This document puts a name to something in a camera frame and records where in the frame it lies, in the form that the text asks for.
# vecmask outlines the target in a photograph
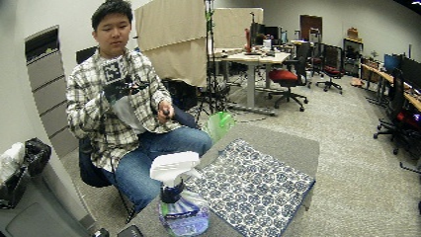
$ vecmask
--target plastic bottle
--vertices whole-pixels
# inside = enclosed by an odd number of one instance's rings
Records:
[[[151,168],[151,177],[163,182],[159,220],[170,236],[196,236],[208,229],[208,201],[185,189],[180,179],[181,174],[200,177],[193,168],[198,163],[198,154],[188,151],[161,155]]]

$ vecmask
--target plaid shirt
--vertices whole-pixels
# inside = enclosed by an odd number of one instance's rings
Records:
[[[168,132],[180,125],[172,120],[160,124],[156,111],[160,101],[170,102],[169,92],[160,82],[149,59],[141,53],[128,50],[124,57],[133,81],[148,85],[137,94],[129,96],[137,119],[148,131]],[[77,138],[89,136],[93,164],[112,172],[111,160],[116,169],[121,157],[139,147],[140,141],[132,128],[117,118],[103,96],[103,62],[104,58],[96,51],[93,56],[75,67],[67,78],[65,112],[73,135]]]

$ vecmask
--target hand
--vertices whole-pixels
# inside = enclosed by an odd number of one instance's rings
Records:
[[[173,117],[173,106],[170,102],[161,101],[157,106],[157,120],[160,123],[166,123]]]

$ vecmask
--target jeans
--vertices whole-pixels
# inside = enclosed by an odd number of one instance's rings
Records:
[[[202,156],[212,146],[206,132],[189,127],[180,127],[168,133],[140,134],[140,146],[120,160],[113,173],[103,170],[109,182],[141,211],[160,193],[160,181],[151,178],[151,166],[155,159],[163,155],[182,151],[193,151]]]

